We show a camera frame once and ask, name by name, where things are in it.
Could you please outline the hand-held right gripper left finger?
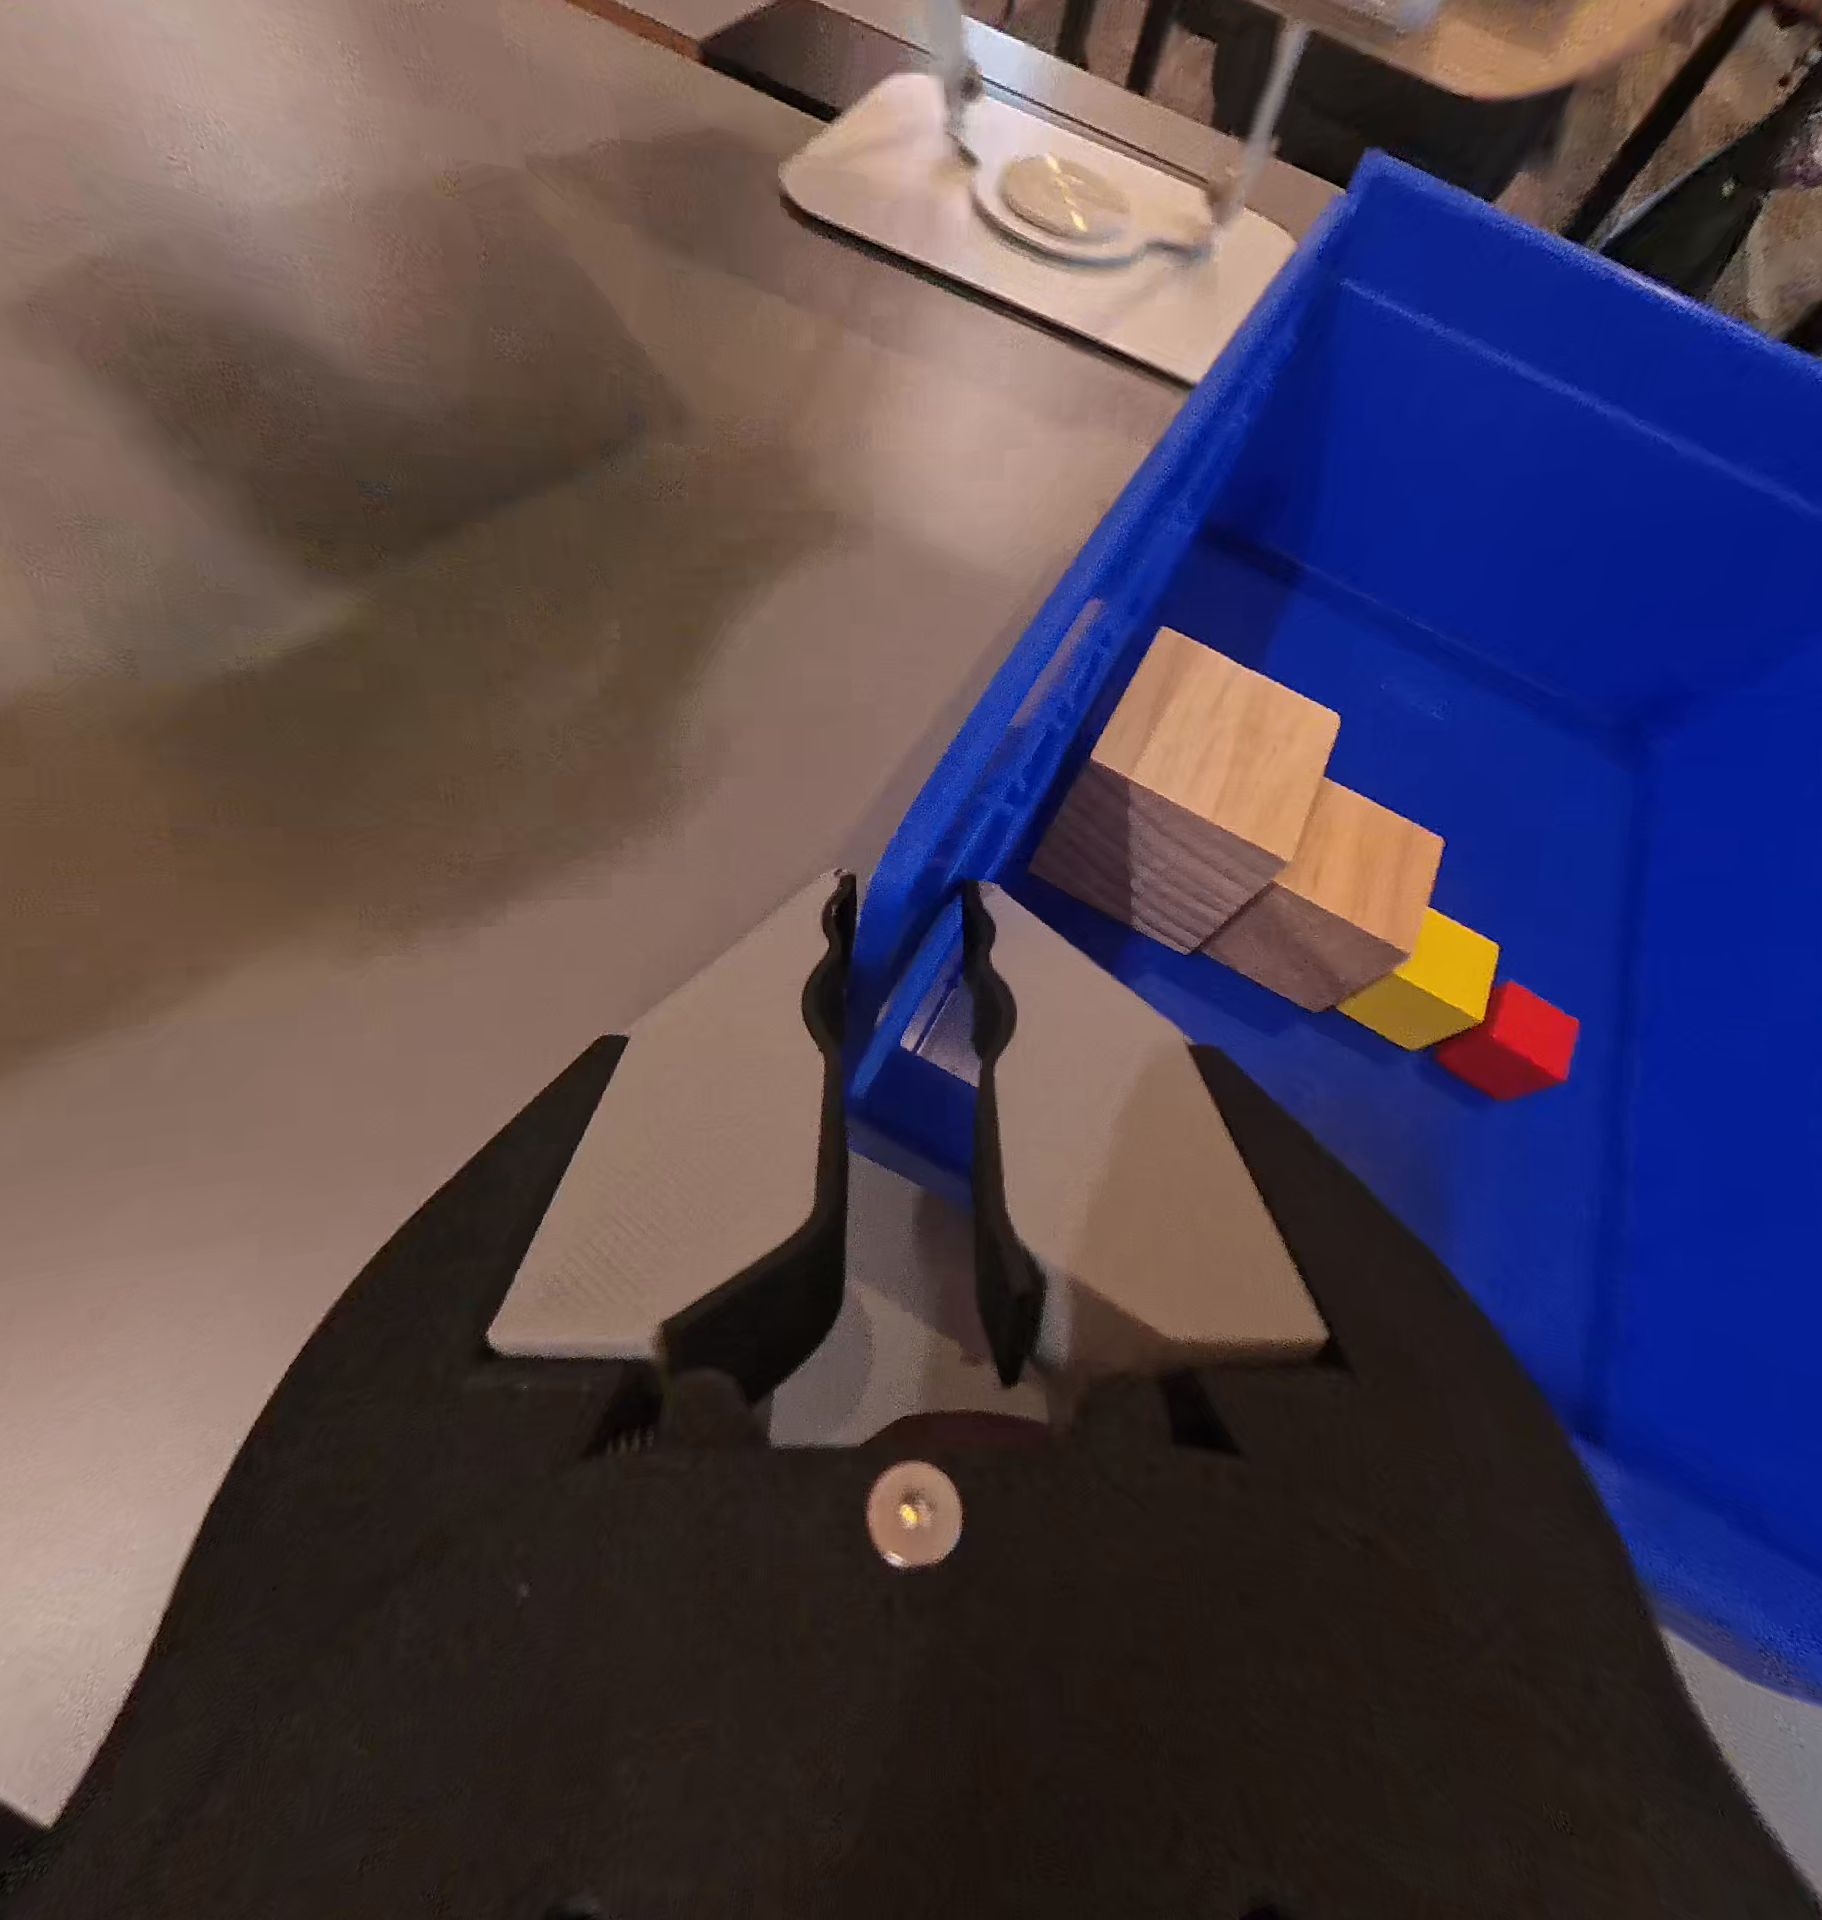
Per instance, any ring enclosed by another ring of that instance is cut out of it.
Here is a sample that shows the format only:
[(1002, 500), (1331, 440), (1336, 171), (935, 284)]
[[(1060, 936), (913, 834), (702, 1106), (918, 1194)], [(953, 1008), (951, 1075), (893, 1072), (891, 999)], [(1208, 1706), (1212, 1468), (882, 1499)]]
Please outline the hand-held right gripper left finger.
[(846, 1293), (845, 1039), (856, 879), (807, 881), (598, 1044), (611, 1072), (486, 1334), (766, 1401)]

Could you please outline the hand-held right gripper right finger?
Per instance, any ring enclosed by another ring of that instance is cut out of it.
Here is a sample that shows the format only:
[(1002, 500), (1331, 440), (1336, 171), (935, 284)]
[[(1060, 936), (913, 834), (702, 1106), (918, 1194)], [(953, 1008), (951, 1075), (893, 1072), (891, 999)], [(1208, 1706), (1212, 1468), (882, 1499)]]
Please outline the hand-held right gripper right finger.
[(1318, 1354), (1328, 1331), (1174, 1024), (996, 888), (960, 897), (973, 1294), (1002, 1382)]

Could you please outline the medium natural wooden cube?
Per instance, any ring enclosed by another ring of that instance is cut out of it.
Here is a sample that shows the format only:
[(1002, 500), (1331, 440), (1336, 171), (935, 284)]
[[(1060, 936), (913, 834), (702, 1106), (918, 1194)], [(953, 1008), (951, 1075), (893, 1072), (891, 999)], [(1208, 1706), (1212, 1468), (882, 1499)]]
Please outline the medium natural wooden cube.
[(1442, 854), (1441, 834), (1322, 781), (1291, 862), (1198, 955), (1328, 1011), (1411, 959)]

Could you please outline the yellow wooden cube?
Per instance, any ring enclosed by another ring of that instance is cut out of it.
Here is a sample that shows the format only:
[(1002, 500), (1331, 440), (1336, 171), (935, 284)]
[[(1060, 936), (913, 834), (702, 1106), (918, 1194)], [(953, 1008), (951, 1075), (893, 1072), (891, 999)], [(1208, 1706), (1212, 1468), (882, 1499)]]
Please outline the yellow wooden cube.
[(1428, 907), (1412, 952), (1336, 1011), (1387, 1044), (1423, 1052), (1486, 1019), (1498, 959), (1496, 941)]

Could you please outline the red wooden cube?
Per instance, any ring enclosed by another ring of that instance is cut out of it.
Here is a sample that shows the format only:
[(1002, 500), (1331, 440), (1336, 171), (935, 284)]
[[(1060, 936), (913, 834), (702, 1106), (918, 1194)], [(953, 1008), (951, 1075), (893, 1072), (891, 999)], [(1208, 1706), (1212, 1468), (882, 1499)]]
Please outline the red wooden cube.
[(1438, 1042), (1431, 1062), (1491, 1099), (1517, 1099), (1563, 1084), (1580, 1039), (1580, 1021), (1531, 988), (1505, 979), (1472, 1027)]

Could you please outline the large natural wooden cube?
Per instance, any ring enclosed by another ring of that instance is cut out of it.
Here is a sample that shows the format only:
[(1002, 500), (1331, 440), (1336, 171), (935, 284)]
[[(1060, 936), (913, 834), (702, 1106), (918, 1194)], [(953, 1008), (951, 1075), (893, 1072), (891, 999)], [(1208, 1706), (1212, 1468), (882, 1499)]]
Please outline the large natural wooden cube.
[(1339, 715), (1161, 629), (1030, 856), (1028, 874), (1192, 955), (1294, 858)]

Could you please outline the blue plastic bin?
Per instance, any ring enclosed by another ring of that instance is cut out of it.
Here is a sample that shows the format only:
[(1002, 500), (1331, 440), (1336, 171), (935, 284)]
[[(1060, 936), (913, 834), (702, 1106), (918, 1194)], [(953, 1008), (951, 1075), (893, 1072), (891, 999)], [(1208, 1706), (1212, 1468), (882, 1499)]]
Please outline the blue plastic bin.
[[(1339, 715), (1441, 909), (1580, 1024), (1496, 1101), (1026, 879), (1149, 640)], [(1371, 157), (977, 696), (859, 911), (852, 1144), (955, 1205), (915, 1044), (996, 881), (1451, 1269), (1681, 1636), (1822, 1701), (1822, 363)]]

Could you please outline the black office chair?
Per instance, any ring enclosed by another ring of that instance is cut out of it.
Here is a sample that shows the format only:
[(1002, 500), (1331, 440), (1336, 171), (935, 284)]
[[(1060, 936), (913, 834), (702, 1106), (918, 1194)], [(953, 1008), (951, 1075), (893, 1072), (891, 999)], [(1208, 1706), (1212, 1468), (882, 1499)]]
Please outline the black office chair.
[[(1225, 5), (1211, 29), (1211, 124), (1243, 137), (1265, 93), (1280, 22)], [(1273, 129), (1274, 157), (1347, 186), (1363, 155), (1382, 152), (1481, 202), (1498, 202), (1541, 164), (1565, 126), (1573, 89), (1474, 101), (1311, 36)]]

